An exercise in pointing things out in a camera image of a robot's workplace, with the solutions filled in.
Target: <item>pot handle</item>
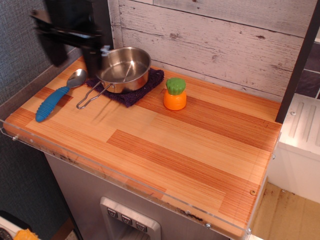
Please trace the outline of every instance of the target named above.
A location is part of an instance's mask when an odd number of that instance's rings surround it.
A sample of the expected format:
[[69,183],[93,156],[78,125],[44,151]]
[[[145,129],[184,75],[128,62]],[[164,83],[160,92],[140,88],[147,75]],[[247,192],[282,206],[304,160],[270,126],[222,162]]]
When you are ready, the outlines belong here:
[[94,85],[90,91],[88,91],[84,97],[84,99],[82,99],[77,105],[76,105],[76,108],[77,109],[84,109],[92,100],[95,100],[97,99],[101,94],[103,94],[109,87],[113,86],[112,83],[110,83],[108,86],[106,86],[101,92],[99,92],[99,94],[97,96],[94,96],[93,98],[90,98],[83,106],[80,106],[80,104],[82,104],[86,99],[87,97],[89,96],[89,94],[99,85],[101,84],[101,82],[99,81],[96,85]]

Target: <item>gray fabric wall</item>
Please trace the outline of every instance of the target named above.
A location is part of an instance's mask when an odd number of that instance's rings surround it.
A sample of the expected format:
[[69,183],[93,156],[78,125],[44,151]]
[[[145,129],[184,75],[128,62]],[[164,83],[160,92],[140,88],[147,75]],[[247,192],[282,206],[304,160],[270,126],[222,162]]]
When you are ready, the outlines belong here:
[[[43,8],[42,0],[0,1],[0,105],[51,65],[29,17],[30,10]],[[69,217],[44,154],[3,134],[0,210],[28,223],[43,240]]]

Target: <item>wooden floor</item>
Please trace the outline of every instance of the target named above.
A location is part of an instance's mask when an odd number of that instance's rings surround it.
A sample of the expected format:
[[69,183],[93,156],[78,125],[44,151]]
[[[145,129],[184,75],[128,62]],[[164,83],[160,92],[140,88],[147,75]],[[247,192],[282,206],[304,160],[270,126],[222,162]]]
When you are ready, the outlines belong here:
[[70,232],[68,237],[65,240],[79,240],[74,231]]
[[252,233],[263,240],[320,240],[320,204],[268,183]]

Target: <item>green carrot top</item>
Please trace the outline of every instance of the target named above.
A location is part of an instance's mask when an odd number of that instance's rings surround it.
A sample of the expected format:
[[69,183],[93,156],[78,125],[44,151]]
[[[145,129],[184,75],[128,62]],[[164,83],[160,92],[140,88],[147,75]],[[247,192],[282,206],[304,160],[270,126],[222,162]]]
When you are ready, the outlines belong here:
[[186,89],[186,81],[179,77],[169,78],[165,85],[170,95],[180,95]]

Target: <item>orange carrot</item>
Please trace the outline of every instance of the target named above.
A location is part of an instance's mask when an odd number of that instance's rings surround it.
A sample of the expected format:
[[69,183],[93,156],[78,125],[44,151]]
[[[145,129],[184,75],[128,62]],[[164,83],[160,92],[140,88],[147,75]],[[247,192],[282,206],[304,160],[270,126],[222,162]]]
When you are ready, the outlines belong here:
[[172,77],[165,83],[167,90],[163,96],[163,104],[167,109],[180,110],[187,104],[186,82],[185,80]]

